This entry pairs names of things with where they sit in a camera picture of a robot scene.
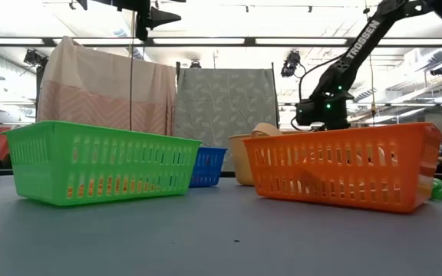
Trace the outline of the green slotted plastic basket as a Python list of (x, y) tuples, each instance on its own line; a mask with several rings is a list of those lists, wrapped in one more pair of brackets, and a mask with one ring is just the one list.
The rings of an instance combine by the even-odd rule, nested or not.
[(183, 195), (201, 145), (64, 121), (5, 135), (18, 195), (58, 206)]

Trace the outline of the pink chevron cloth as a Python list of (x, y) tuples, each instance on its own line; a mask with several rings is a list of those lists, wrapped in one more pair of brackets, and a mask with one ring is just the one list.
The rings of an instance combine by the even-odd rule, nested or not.
[(41, 82), (38, 121), (173, 133), (174, 67), (86, 48), (65, 37)]

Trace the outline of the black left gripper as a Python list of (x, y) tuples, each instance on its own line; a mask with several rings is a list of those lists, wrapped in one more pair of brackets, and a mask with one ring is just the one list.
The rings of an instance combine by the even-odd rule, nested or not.
[(134, 37), (141, 41), (146, 41), (148, 38), (147, 28), (154, 29), (160, 25), (180, 21), (182, 18), (179, 15), (161, 11), (158, 8), (152, 7), (150, 0), (93, 0), (101, 4), (114, 6), (119, 12), (127, 9), (133, 12), (132, 27)]

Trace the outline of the red cloth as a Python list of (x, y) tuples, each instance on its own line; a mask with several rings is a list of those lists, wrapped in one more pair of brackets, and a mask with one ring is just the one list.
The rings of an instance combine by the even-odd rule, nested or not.
[(4, 132), (11, 130), (10, 126), (0, 126), (0, 160), (3, 160), (8, 154), (8, 141)]

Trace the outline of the grey leaf print cloth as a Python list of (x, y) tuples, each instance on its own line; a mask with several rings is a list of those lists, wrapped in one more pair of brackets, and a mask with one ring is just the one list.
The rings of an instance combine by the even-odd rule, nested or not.
[(237, 109), (226, 101), (214, 101), (208, 93), (195, 90), (176, 94), (173, 134), (199, 140), (205, 147), (229, 147), (229, 137), (249, 134), (258, 123), (265, 122), (265, 111), (252, 111), (248, 117), (239, 115)]

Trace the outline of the blue slotted plastic basket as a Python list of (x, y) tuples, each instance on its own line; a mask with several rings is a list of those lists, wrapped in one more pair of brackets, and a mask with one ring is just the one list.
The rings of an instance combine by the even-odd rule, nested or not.
[(226, 148), (200, 147), (197, 152), (190, 188), (216, 186), (221, 175)]

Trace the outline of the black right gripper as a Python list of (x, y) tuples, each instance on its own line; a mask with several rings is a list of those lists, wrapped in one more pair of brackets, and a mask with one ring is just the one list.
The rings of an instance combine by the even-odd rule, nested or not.
[(327, 130), (348, 129), (347, 101), (354, 97), (348, 92), (317, 96), (315, 99), (304, 99), (295, 105), (296, 122), (299, 126), (310, 126), (312, 123), (323, 123)]

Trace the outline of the yellow plastic basket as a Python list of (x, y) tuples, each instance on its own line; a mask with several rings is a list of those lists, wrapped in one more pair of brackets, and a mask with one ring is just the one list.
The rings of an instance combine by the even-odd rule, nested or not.
[(229, 151), (234, 166), (237, 182), (241, 186), (254, 186), (249, 157), (246, 152), (244, 139), (250, 138), (250, 134), (235, 135), (229, 138)]

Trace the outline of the orange slotted plastic basket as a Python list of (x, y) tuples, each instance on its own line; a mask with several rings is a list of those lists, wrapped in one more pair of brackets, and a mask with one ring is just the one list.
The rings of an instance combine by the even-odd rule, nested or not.
[(244, 141), (259, 196), (410, 213), (429, 200), (442, 134), (432, 123)]

